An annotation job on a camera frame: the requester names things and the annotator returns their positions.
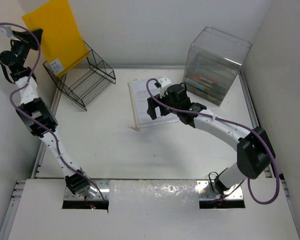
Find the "clear plastic drawer cabinet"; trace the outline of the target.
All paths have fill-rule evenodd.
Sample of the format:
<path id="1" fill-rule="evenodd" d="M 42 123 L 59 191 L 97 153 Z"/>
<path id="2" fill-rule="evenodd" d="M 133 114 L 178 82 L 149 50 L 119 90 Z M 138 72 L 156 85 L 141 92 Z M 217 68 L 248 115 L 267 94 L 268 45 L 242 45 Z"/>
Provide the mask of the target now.
<path id="1" fill-rule="evenodd" d="M 183 82 L 189 92 L 220 106 L 244 65 L 252 43 L 225 30 L 206 26 L 192 42 L 186 59 Z M 203 78 L 196 81 L 193 76 Z M 197 85 L 211 83 L 202 91 Z"/>

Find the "orange black highlighter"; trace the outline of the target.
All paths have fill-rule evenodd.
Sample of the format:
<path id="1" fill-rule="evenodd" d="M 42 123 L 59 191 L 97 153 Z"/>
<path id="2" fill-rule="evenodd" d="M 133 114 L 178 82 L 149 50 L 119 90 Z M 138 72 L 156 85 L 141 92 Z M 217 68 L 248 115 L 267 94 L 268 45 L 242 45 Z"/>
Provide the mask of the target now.
<path id="1" fill-rule="evenodd" d="M 198 81 L 198 82 L 199 82 L 199 81 L 203 81 L 203 78 L 200 77 L 199 75 L 194 75 L 194 76 L 193 76 L 193 79 L 196 80 L 196 81 Z"/>

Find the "yellow clip file folder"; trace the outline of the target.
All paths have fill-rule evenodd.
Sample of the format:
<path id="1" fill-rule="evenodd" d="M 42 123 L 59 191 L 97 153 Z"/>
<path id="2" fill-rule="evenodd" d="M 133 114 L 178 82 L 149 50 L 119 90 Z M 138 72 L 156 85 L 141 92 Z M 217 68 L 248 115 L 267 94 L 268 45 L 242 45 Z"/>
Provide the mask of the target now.
<path id="1" fill-rule="evenodd" d="M 67 0 L 50 0 L 22 20 L 31 31 L 43 30 L 40 49 L 56 76 L 66 74 L 88 55 Z"/>

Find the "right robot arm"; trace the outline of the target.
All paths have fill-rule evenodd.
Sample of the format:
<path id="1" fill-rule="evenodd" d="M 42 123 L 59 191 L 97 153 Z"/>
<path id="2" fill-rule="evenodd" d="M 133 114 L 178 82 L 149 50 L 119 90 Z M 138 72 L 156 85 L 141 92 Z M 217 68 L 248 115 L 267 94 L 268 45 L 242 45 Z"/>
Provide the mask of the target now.
<path id="1" fill-rule="evenodd" d="M 154 81 L 159 90 L 147 99 L 147 114 L 157 119 L 156 108 L 162 117 L 176 115 L 179 120 L 194 129 L 211 134 L 232 147 L 236 163 L 219 173 L 212 189 L 221 195 L 233 185 L 246 179 L 256 179 L 275 160 L 275 153 L 267 132 L 261 127 L 251 129 L 245 125 L 218 117 L 206 106 L 192 102 L 183 83 L 173 84 L 168 79 Z"/>

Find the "blue translucent highlighter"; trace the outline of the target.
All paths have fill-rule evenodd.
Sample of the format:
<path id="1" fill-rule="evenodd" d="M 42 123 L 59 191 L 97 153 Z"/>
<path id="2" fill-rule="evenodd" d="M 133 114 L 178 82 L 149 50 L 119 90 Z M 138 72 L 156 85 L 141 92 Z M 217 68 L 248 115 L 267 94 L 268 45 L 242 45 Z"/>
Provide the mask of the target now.
<path id="1" fill-rule="evenodd" d="M 205 90 L 205 87 L 203 85 L 200 85 L 200 84 L 197 85 L 196 88 L 199 89 L 199 90 L 201 90 L 201 91 Z"/>

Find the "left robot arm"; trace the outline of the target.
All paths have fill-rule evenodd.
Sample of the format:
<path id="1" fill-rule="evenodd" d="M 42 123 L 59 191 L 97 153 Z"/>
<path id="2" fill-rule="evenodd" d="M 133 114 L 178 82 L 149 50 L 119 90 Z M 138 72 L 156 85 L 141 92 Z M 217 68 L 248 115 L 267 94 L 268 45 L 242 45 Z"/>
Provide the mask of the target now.
<path id="1" fill-rule="evenodd" d="M 96 193 L 92 181 L 71 159 L 57 136 L 58 122 L 37 93 L 37 78 L 33 69 L 25 67 L 30 50 L 39 52 L 43 30 L 23 32 L 0 24 L 0 36 L 10 40 L 10 50 L 0 53 L 0 65 L 5 79 L 17 86 L 20 104 L 14 108 L 29 132 L 38 137 L 52 152 L 62 169 L 66 187 L 73 195 L 92 198 Z"/>

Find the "yellow translucent highlighter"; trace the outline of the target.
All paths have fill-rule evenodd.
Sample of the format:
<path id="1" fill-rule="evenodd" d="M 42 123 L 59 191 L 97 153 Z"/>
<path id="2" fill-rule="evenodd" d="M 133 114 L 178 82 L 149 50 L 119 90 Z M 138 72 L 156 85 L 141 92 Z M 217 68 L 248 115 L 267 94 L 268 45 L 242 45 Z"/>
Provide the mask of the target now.
<path id="1" fill-rule="evenodd" d="M 203 82 L 202 85 L 203 85 L 205 88 L 210 88 L 210 89 L 212 89 L 212 88 L 214 87 L 214 86 L 213 86 L 211 83 L 209 83 L 209 82 Z"/>

